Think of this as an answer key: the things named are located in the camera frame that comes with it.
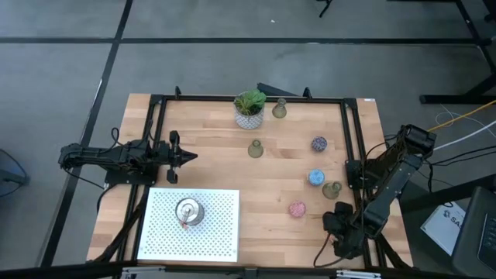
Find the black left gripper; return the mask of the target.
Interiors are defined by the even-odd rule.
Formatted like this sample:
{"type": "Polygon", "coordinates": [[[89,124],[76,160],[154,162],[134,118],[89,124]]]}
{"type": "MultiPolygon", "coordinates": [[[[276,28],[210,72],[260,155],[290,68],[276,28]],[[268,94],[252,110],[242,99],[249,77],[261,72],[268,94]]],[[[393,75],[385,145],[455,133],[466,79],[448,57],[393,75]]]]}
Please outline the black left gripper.
{"type": "Polygon", "coordinates": [[[167,170],[166,179],[171,184],[177,183],[177,174],[175,169],[179,166],[186,164],[198,157],[196,153],[186,150],[180,150],[179,142],[180,137],[176,130],[170,132],[170,142],[160,141],[157,146],[157,163],[168,165],[170,168],[167,170]]]}

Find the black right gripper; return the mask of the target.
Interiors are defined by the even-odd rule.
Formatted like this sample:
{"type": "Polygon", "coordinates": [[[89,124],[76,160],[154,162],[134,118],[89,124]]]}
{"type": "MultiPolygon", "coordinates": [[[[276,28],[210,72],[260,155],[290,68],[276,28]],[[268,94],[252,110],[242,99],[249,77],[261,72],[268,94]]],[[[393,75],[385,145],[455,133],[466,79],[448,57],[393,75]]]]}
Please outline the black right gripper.
{"type": "Polygon", "coordinates": [[[353,206],[338,201],[333,212],[322,216],[323,229],[334,236],[332,247],[337,257],[353,259],[363,255],[364,233],[353,217],[353,206]]]}

